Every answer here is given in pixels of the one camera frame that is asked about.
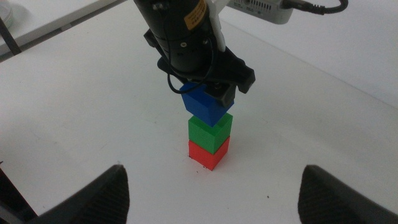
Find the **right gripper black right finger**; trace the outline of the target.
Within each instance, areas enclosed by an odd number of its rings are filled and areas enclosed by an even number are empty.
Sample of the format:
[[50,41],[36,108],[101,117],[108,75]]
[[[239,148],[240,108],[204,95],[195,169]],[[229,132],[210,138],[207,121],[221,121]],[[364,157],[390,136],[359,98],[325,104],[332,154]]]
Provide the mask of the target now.
[[302,223],[397,223],[397,214],[317,165],[307,165],[298,195]]

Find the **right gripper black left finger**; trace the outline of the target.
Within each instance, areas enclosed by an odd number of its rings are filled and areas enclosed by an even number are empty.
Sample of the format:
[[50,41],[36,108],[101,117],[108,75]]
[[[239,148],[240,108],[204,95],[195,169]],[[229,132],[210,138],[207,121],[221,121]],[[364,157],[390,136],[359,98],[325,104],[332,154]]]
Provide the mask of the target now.
[[30,223],[125,224],[130,198],[127,172],[113,165],[77,193]]

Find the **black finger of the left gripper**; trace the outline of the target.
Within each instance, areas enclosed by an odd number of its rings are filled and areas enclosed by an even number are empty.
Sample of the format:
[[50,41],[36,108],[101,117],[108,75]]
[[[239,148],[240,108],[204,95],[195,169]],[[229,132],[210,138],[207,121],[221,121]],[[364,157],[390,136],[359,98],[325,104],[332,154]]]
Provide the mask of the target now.
[[223,107],[229,107],[236,93],[236,86],[229,83],[209,83],[205,93],[214,98]]

